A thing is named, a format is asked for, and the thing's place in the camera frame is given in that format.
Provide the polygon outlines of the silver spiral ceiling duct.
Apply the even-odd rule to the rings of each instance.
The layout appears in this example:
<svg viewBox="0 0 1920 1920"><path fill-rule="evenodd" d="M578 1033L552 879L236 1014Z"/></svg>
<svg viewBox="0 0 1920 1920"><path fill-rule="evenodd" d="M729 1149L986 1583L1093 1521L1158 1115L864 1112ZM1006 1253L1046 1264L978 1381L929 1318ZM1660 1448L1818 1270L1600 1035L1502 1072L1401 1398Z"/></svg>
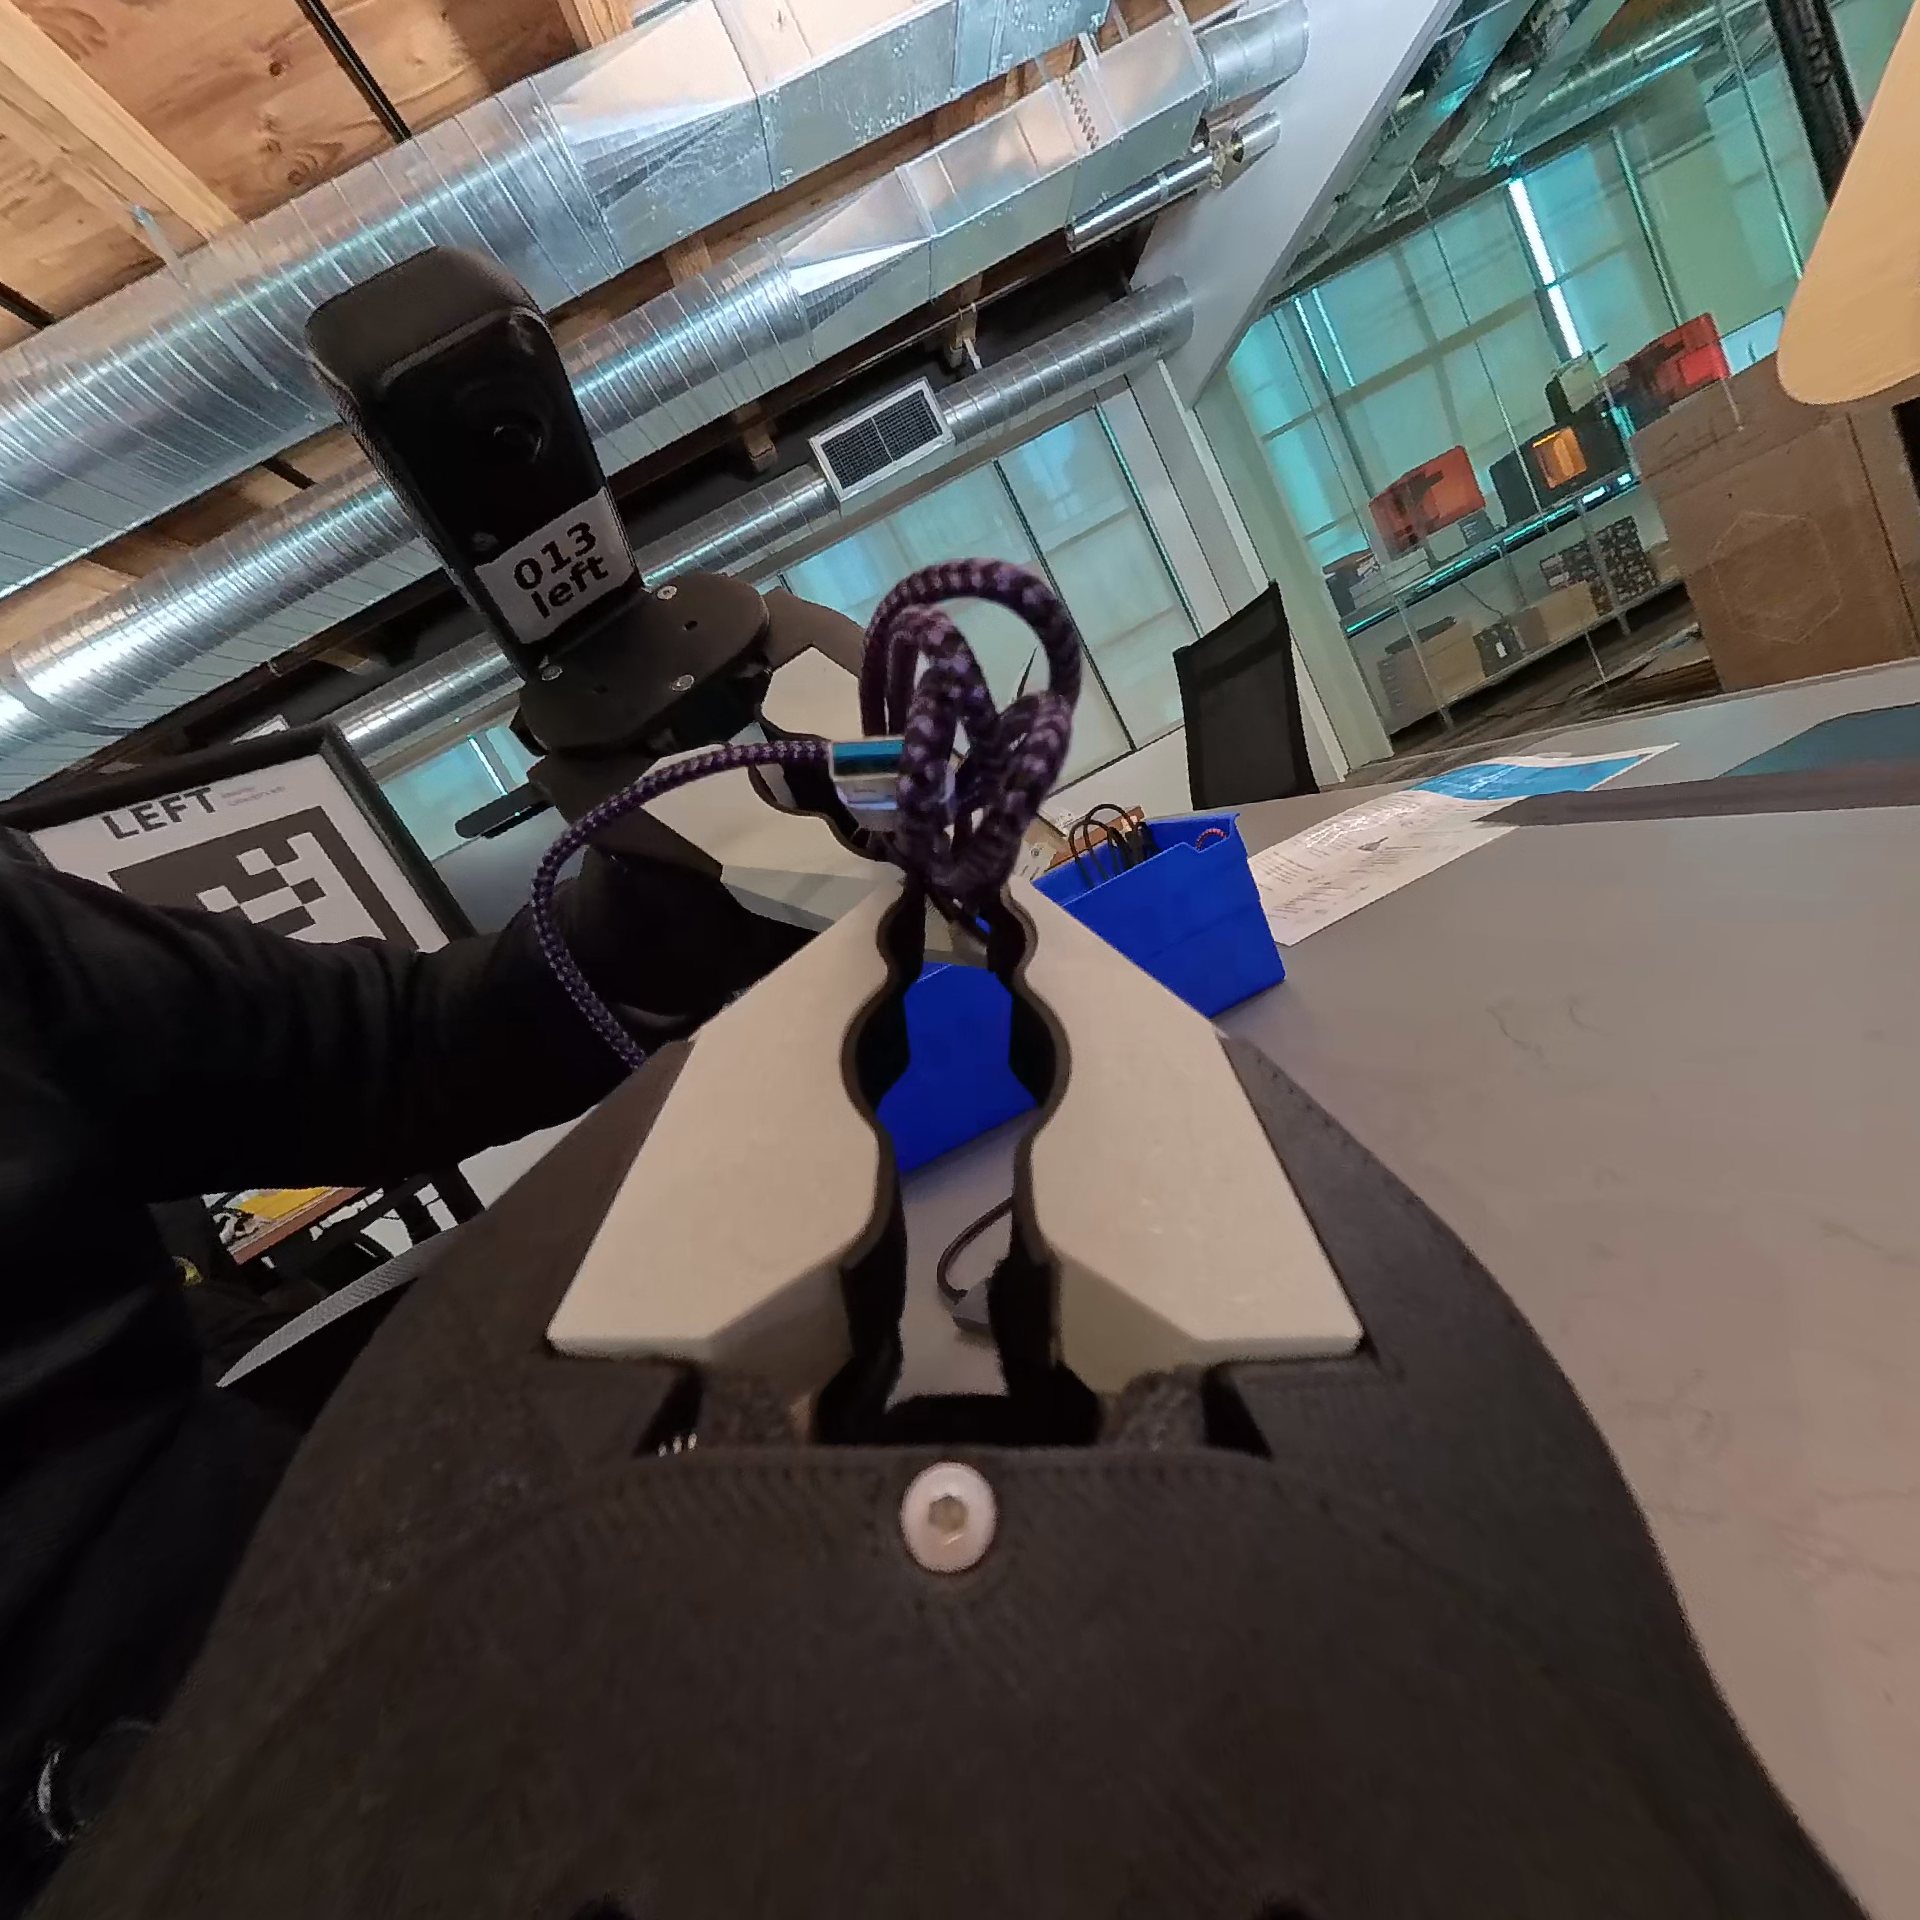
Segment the silver spiral ceiling duct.
<svg viewBox="0 0 1920 1920"><path fill-rule="evenodd" d="M1185 345L1193 302L1180 278L1108 302L1046 337L1008 351L933 393L946 440L904 468L841 499L815 454L735 489L706 513L688 493L673 524L634 545L646 584L685 571L759 574L765 557L813 540L847 512L880 504L926 472L973 460L990 440L1025 431L1041 414L1105 388ZM520 675L478 629L442 565L420 540L361 557L343 579L317 575L321 535L385 535L393 499L364 489L369 468L324 489L317 512L262 540L242 540L209 565L182 565L136 583L95 609L5 657L5 797L85 761L125 761L134 737L176 729L180 712L217 710L233 688L280 694L282 662L302 665L350 640L383 647L413 612L453 640L416 640L407 657L353 703L336 703L356 752L372 761L520 691Z"/></svg>
<svg viewBox="0 0 1920 1920"><path fill-rule="evenodd" d="M5 355L5 591L303 438L303 324L432 246L552 309L769 192L760 91L657 47L568 62L353 165Z"/></svg>

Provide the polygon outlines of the silver rectangular ceiling duct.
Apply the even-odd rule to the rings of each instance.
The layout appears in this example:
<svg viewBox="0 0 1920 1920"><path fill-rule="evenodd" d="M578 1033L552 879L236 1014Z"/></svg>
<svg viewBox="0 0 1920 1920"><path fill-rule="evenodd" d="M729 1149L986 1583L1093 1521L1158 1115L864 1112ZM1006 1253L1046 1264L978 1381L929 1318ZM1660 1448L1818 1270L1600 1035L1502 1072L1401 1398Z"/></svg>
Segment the silver rectangular ceiling duct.
<svg viewBox="0 0 1920 1920"><path fill-rule="evenodd" d="M574 79L540 85L612 272L821 175L960 93L1004 79L1089 5L684 5ZM1172 8L904 167L933 287L983 272L1185 159L1228 104L1290 79L1305 5Z"/></svg>

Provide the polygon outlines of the person's left hand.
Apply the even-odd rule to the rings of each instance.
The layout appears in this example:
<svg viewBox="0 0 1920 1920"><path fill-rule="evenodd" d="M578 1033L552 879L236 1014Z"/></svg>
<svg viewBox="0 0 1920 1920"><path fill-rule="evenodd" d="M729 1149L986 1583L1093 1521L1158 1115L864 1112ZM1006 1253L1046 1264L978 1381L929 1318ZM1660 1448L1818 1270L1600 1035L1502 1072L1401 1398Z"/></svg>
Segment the person's left hand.
<svg viewBox="0 0 1920 1920"><path fill-rule="evenodd" d="M601 1073L693 1033L812 942L809 928L751 912L711 872L601 848L557 881L548 918L617 1039L561 985L529 907L498 932L495 958L512 965L513 1006L535 1033Z"/></svg>

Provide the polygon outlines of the printed paper sheet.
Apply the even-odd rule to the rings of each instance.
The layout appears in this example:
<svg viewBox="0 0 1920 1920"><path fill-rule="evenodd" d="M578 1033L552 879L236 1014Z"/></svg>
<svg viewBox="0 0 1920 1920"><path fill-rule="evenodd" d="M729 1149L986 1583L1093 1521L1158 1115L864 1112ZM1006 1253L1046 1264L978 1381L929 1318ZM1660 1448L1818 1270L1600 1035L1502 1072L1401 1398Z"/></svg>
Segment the printed paper sheet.
<svg viewBox="0 0 1920 1920"><path fill-rule="evenodd" d="M1492 845L1500 816L1524 799L1574 797L1664 756L1671 745L1593 756L1484 758L1365 799L1249 855L1249 872L1274 945L1374 904L1450 861Z"/></svg>

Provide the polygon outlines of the white vent grille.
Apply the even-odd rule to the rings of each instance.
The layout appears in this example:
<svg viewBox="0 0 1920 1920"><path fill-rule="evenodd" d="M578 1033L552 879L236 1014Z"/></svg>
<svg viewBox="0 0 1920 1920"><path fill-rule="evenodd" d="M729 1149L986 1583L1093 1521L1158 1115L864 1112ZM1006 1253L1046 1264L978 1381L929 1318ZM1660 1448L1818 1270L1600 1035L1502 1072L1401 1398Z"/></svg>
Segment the white vent grille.
<svg viewBox="0 0 1920 1920"><path fill-rule="evenodd" d="M926 377L889 391L806 440L839 504L864 499L954 445L938 393Z"/></svg>

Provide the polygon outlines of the large cardboard box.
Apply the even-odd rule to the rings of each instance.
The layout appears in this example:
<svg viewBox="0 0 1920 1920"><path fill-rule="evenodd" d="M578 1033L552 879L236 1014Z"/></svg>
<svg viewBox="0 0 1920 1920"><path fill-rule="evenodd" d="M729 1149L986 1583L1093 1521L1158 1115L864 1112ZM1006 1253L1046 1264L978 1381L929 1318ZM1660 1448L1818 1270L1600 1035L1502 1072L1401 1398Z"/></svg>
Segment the large cardboard box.
<svg viewBox="0 0 1920 1920"><path fill-rule="evenodd" d="M1722 691L1916 657L1916 483L1882 408L1808 407L1760 363L1631 453Z"/></svg>

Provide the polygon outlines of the wide black table strip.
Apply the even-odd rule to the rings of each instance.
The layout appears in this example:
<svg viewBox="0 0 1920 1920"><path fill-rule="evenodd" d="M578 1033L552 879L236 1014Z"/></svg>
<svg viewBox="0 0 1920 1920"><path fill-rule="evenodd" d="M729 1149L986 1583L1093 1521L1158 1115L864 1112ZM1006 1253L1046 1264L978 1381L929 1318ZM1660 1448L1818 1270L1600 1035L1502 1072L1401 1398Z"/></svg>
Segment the wide black table strip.
<svg viewBox="0 0 1920 1920"><path fill-rule="evenodd" d="M1516 799L1500 827L1631 824L1916 809L1918 703L1836 715L1722 774Z"/></svg>

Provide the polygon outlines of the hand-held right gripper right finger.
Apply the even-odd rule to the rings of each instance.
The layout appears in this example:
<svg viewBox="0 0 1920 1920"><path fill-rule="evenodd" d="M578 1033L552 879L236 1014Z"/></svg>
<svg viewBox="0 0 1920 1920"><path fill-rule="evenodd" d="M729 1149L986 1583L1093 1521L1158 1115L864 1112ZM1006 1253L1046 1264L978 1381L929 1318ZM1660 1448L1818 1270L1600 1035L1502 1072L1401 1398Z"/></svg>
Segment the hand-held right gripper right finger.
<svg viewBox="0 0 1920 1920"><path fill-rule="evenodd" d="M991 968L1038 1115L991 1341L1018 1425L1097 1425L1145 1375L1344 1359L1359 1317L1213 1024L1008 884Z"/></svg>

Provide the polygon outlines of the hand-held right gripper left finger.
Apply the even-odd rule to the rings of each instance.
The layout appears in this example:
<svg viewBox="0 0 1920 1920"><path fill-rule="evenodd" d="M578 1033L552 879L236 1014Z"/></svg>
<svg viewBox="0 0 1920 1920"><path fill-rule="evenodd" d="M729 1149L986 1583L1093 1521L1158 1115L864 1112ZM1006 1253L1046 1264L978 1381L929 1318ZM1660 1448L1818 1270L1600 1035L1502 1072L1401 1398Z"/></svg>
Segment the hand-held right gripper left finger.
<svg viewBox="0 0 1920 1920"><path fill-rule="evenodd" d="M897 1175L852 1077L890 987L884 879L688 1044L545 1324L585 1359L753 1375L852 1438L893 1395L904 1305Z"/></svg>

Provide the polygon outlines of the orange hooded printer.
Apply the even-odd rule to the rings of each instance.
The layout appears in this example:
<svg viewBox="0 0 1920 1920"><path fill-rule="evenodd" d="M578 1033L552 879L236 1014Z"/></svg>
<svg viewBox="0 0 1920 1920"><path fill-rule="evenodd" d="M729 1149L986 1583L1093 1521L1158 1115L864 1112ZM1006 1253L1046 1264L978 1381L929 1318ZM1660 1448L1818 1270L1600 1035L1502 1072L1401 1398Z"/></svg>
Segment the orange hooded printer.
<svg viewBox="0 0 1920 1920"><path fill-rule="evenodd" d="M1638 435L1729 373L1714 318L1698 316L1624 357L1608 374L1608 393L1626 429Z"/></svg>
<svg viewBox="0 0 1920 1920"><path fill-rule="evenodd" d="M1484 508L1480 480L1465 445L1450 445L1405 468L1367 502L1382 559L1404 557Z"/></svg>

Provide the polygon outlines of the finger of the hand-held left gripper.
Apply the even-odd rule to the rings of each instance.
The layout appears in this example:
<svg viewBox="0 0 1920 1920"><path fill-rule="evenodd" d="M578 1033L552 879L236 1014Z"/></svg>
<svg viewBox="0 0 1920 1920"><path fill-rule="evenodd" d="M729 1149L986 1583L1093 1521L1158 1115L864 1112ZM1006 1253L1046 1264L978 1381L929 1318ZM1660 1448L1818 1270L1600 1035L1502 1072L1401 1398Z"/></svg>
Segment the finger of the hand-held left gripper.
<svg viewBox="0 0 1920 1920"><path fill-rule="evenodd" d="M751 773L681 783L644 811L718 859L735 900L768 921L825 931L871 895L890 893L890 867L846 848L825 817L768 801Z"/></svg>
<svg viewBox="0 0 1920 1920"><path fill-rule="evenodd" d="M785 735L852 741L865 733L858 718L857 671L809 644L782 660L762 692L762 725Z"/></svg>

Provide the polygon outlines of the blue plastic bin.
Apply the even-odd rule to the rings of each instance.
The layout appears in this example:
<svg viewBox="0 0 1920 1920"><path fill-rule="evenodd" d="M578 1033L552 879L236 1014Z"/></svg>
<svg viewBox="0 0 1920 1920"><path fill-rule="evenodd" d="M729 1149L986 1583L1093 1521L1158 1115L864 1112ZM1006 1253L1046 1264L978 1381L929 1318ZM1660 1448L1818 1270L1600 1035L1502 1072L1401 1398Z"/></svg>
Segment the blue plastic bin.
<svg viewBox="0 0 1920 1920"><path fill-rule="evenodd" d="M1198 1014L1284 977L1234 813L1150 822L1145 848L1097 841L1038 888ZM1009 1067L1012 1001L983 966L926 965L903 1001L909 1060L880 1102L900 1172L1031 1112Z"/></svg>

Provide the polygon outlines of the black office chair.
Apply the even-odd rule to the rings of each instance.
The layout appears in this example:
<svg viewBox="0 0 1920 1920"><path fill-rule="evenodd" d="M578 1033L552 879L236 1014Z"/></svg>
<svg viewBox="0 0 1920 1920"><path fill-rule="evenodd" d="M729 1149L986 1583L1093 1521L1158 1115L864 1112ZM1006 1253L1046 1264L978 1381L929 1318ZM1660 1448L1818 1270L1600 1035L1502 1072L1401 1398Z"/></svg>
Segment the black office chair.
<svg viewBox="0 0 1920 1920"><path fill-rule="evenodd" d="M1169 656L1190 805L1234 809L1319 793L1277 583Z"/></svg>

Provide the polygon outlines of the wooden edged display board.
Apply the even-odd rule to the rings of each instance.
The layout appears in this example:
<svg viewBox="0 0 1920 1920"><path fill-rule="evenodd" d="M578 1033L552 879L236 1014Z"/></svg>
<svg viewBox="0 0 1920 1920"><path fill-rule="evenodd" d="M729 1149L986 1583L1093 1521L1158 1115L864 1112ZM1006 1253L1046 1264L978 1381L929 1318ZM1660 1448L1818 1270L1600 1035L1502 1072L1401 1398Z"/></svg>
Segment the wooden edged display board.
<svg viewBox="0 0 1920 1920"><path fill-rule="evenodd" d="M1910 12L1839 179L1775 349L1812 407L1910 400L1918 379L1918 14Z"/></svg>

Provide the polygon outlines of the black orange lit printer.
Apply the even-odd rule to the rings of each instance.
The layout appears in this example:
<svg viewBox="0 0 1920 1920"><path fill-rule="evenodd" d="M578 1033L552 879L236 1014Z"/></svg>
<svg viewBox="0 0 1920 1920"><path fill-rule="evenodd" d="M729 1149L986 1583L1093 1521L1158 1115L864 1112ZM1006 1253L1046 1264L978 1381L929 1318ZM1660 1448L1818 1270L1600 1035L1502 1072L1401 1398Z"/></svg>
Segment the black orange lit printer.
<svg viewBox="0 0 1920 1920"><path fill-rule="evenodd" d="M1596 486L1624 467L1624 445L1607 415L1559 423L1519 448L1527 493L1540 504Z"/></svg>

